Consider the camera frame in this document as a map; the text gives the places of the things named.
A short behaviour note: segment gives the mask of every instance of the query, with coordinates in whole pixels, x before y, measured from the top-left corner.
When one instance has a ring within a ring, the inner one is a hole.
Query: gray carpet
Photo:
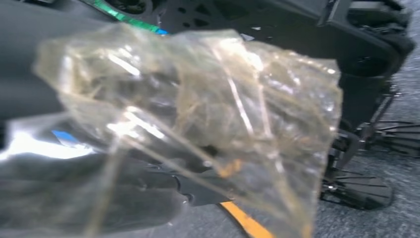
[[[411,36],[420,44],[420,1],[402,0],[414,12]],[[395,82],[403,92],[388,119],[420,121],[420,48]],[[420,159],[375,154],[359,157],[349,170],[384,178],[395,189],[392,206],[358,211],[326,202],[318,209],[315,238],[420,238]],[[242,238],[214,205],[191,209],[172,226],[108,236],[113,238]]]

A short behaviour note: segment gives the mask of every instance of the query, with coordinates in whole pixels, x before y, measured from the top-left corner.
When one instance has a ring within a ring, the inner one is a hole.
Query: orange cable
[[[242,211],[233,202],[222,202],[221,205],[234,217],[244,230],[253,238],[275,238],[275,236],[256,220]]]

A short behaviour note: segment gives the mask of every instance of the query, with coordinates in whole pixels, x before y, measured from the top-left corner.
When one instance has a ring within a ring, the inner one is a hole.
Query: clear plastic bag
[[[329,65],[231,30],[162,37],[119,24],[43,43],[35,72],[107,155],[85,234],[106,231],[111,192],[136,150],[259,209],[274,236],[310,237],[341,112]]]

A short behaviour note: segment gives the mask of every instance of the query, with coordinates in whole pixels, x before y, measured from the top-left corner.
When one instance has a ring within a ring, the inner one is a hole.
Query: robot
[[[2,26],[5,28],[3,32],[10,32],[11,36],[6,36],[3,39],[5,44],[1,45],[5,49],[16,48],[12,42],[14,32],[28,37],[23,40],[21,46],[17,46],[28,52],[20,56],[25,67],[33,59],[35,45],[43,38],[60,36],[80,29],[92,30],[105,22],[114,21],[125,21],[157,34],[233,28],[246,40],[263,41],[313,58],[336,59],[342,71],[339,86],[344,92],[344,102],[340,130],[329,151],[328,166],[321,189],[322,200],[363,210],[387,206],[392,201],[391,187],[374,176],[346,171],[346,164],[361,150],[420,156],[420,140],[415,137],[420,124],[382,120],[399,93],[391,82],[392,75],[398,72],[415,47],[414,42],[407,36],[411,20],[410,11],[394,0],[26,2],[33,4],[2,2],[4,7],[0,7],[1,15],[8,14],[15,19],[10,22],[17,22],[14,24],[18,25],[17,30],[13,30],[12,27],[15,26],[10,25],[11,23]],[[46,8],[65,11],[70,15],[63,17],[58,12]],[[30,23],[35,19],[37,24],[40,24],[36,28],[31,26],[34,23]],[[29,74],[25,72],[23,77],[29,80],[33,77]],[[1,120],[61,110],[53,92],[46,89],[45,85],[36,88],[41,94],[45,92],[45,98],[37,102],[37,110],[6,109]],[[190,183],[186,178],[178,177],[175,182],[164,174],[159,176],[172,186],[181,184],[182,193],[194,197],[197,206],[228,200],[219,195],[203,195],[212,192]]]

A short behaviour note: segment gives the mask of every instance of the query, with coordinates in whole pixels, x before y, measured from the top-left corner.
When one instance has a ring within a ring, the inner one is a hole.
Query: transparent plastic
[[[260,210],[274,237],[311,237],[341,113],[334,62],[231,30],[162,37],[118,24],[46,41],[35,72],[106,151],[87,237],[106,231],[128,150]],[[209,171],[226,184],[205,179]]]

